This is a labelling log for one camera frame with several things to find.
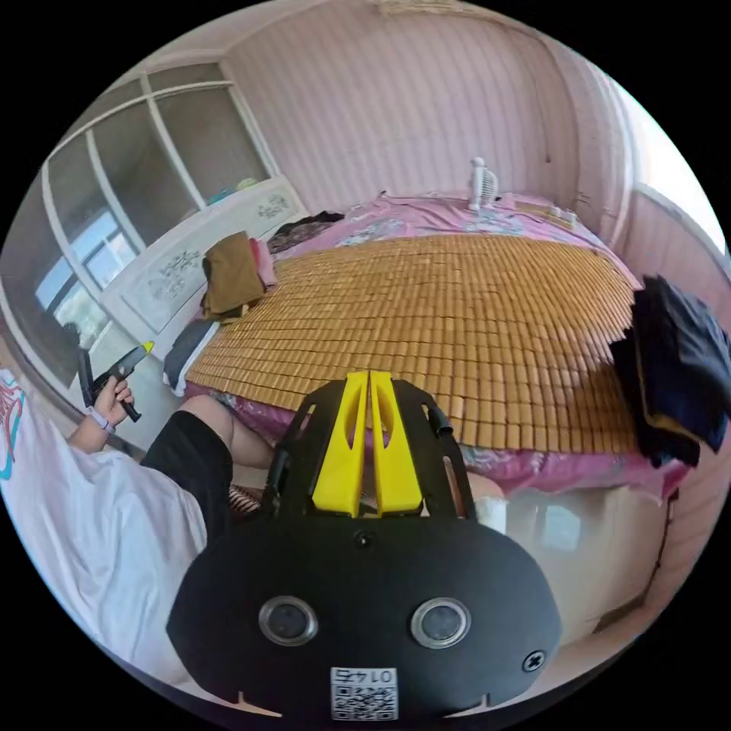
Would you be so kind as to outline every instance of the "knee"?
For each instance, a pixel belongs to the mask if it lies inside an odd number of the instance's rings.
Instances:
[[[229,410],[210,396],[192,396],[178,407],[178,411],[187,411],[198,417],[221,437],[224,444],[230,449],[234,435],[234,417]]]

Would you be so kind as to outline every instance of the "yellow bracket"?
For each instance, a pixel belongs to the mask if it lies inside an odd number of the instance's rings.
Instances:
[[[418,510],[421,489],[390,373],[371,372],[371,413],[378,517],[390,512]],[[388,446],[383,443],[383,426],[390,437]]]
[[[368,373],[349,373],[312,502],[319,510],[358,515],[366,453]],[[353,434],[353,446],[348,437]]]
[[[373,417],[373,463],[378,517],[412,512],[422,503],[391,374],[350,373],[340,400],[335,426],[320,469],[312,502],[319,510],[358,515],[363,461],[366,453],[366,401],[370,375]],[[383,428],[389,435],[384,445]],[[348,437],[353,434],[353,446]]]

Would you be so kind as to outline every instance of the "pink bedsheet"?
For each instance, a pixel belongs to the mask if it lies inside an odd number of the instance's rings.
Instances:
[[[549,202],[531,196],[505,195],[492,209],[472,212],[466,193],[454,196],[434,193],[420,198],[381,196],[371,203],[354,206],[345,218],[318,236],[276,255],[275,260],[301,256],[338,246],[356,246],[366,241],[430,236],[440,233],[486,232],[564,241],[592,248],[610,257],[636,288],[638,281],[613,253],[580,222],[572,231],[551,224],[529,212],[519,211],[516,201]],[[270,444],[283,436],[292,420],[287,409],[259,404],[233,394],[222,394],[190,381],[185,396],[206,393],[226,402],[241,421]],[[526,490],[559,493],[568,490],[629,484],[660,501],[672,493],[688,468],[671,462],[654,469],[639,452],[624,455],[575,455],[558,452],[461,448],[469,471],[496,482],[506,495]]]

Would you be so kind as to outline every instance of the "black shorts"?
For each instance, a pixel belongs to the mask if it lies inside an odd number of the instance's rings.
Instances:
[[[140,464],[166,474],[196,498],[208,542],[226,533],[234,463],[228,447],[208,424],[189,411],[176,411]]]

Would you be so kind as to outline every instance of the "watch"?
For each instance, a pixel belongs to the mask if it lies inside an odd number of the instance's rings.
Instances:
[[[109,423],[108,419],[105,419],[93,406],[90,406],[87,411],[92,419],[107,433],[114,434],[116,429]]]

